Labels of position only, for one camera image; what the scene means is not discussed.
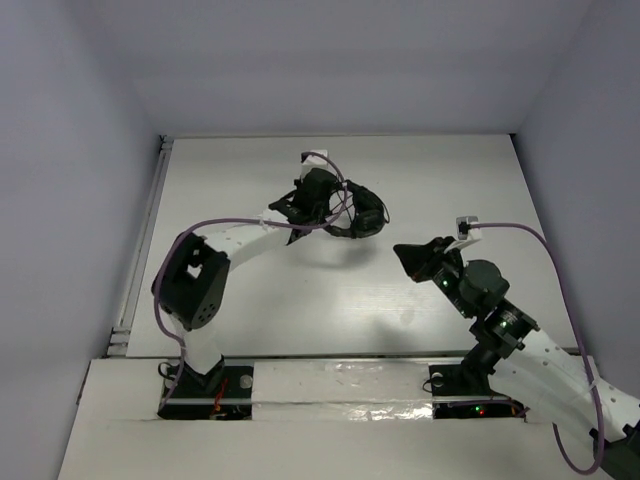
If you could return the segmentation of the black over-ear headphones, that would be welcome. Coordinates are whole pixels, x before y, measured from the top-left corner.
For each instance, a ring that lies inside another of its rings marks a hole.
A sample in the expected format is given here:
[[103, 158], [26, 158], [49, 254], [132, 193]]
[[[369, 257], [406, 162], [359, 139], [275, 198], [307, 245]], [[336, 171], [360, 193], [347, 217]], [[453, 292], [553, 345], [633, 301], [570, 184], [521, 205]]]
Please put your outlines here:
[[346, 207], [348, 227], [329, 225], [324, 231], [336, 238], [364, 239], [377, 235], [390, 223], [389, 211], [381, 198], [351, 180], [345, 181], [347, 195], [337, 205]]

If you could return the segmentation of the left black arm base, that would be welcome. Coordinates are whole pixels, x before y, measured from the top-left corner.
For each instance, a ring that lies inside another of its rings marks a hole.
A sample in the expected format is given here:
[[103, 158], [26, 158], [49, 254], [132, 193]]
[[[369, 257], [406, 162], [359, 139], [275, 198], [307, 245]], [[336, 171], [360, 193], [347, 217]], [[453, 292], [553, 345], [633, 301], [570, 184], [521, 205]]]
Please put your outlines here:
[[163, 420], [250, 420], [252, 365], [217, 365], [212, 374], [199, 375], [184, 367], [174, 389], [178, 365], [162, 362], [164, 380], [157, 415]]

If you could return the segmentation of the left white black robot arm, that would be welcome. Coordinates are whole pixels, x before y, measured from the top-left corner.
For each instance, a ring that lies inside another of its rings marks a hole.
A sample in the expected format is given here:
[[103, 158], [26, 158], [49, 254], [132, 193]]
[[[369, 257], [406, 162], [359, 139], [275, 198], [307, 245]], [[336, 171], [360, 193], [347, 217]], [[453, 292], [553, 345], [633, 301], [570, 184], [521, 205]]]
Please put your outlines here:
[[260, 255], [330, 227], [338, 218], [331, 199], [345, 187], [341, 172], [305, 166], [294, 189], [259, 216], [202, 221], [176, 237], [151, 286], [157, 326], [179, 346], [171, 389], [186, 378], [200, 394], [221, 386], [224, 354], [215, 345], [211, 322], [221, 309], [229, 275]]

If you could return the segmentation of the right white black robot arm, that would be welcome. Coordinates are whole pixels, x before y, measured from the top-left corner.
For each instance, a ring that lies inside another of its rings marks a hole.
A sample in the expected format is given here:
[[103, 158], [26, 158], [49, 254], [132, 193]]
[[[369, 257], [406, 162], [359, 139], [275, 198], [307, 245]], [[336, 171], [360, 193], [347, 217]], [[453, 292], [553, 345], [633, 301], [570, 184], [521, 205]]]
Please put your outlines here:
[[589, 361], [561, 348], [507, 297], [508, 281], [488, 260], [463, 259], [464, 243], [436, 237], [397, 244], [414, 282], [433, 283], [465, 318], [475, 346], [453, 377], [475, 393], [512, 398], [591, 448], [613, 479], [639, 476], [639, 400], [597, 376]]

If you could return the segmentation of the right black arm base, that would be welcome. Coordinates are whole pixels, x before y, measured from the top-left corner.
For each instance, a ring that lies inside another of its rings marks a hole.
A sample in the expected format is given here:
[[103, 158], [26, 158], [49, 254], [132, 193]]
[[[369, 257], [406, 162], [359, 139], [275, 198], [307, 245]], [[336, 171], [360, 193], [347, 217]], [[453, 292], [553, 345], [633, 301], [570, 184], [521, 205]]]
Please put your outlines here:
[[476, 345], [460, 363], [430, 366], [422, 390], [434, 400], [434, 418], [524, 419], [528, 413], [527, 407], [489, 386], [489, 377], [500, 360], [497, 353]]

